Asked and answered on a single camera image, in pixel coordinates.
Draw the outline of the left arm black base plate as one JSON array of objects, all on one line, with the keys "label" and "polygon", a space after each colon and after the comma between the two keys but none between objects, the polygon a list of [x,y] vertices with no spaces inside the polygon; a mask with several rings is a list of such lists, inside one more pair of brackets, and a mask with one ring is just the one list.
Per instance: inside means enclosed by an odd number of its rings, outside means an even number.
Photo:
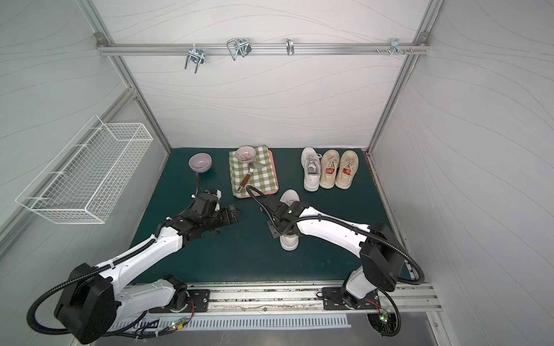
[{"label": "left arm black base plate", "polygon": [[207,312],[210,299],[208,289],[178,289],[171,298],[169,304],[162,307],[152,308],[150,314],[180,314],[195,312]]}]

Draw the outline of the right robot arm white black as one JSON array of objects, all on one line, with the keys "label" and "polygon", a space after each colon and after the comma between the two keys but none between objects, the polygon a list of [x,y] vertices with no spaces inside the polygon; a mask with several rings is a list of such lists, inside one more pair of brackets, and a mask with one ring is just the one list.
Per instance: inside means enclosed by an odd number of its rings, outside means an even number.
[{"label": "right robot arm white black", "polygon": [[298,200],[282,201],[268,196],[261,210],[269,217],[268,228],[286,251],[297,249],[300,237],[313,236],[347,250],[361,266],[343,284],[342,294],[362,300],[377,289],[393,292],[400,279],[404,248],[388,226],[352,223],[324,214]]}]

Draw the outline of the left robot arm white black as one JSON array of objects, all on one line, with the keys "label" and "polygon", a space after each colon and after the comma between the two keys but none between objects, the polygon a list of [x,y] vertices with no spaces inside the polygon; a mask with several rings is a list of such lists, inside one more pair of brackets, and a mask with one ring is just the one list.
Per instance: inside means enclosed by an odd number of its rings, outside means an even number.
[{"label": "left robot arm white black", "polygon": [[239,210],[223,207],[216,194],[202,193],[189,208],[159,225],[147,240],[96,266],[98,274],[84,279],[83,264],[70,277],[76,283],[63,289],[54,315],[82,344],[107,334],[117,322],[138,313],[162,308],[181,312],[190,307],[187,285],[173,275],[150,284],[131,281],[165,257],[202,237],[203,233],[237,223]]}]

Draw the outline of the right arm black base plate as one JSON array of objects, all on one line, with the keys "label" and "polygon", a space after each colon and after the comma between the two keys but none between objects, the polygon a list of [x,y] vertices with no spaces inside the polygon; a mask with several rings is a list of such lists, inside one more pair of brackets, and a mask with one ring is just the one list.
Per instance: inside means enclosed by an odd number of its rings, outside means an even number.
[{"label": "right arm black base plate", "polygon": [[316,293],[323,302],[325,311],[338,310],[381,310],[377,290],[370,291],[363,298],[356,298],[339,287],[325,287]]}]

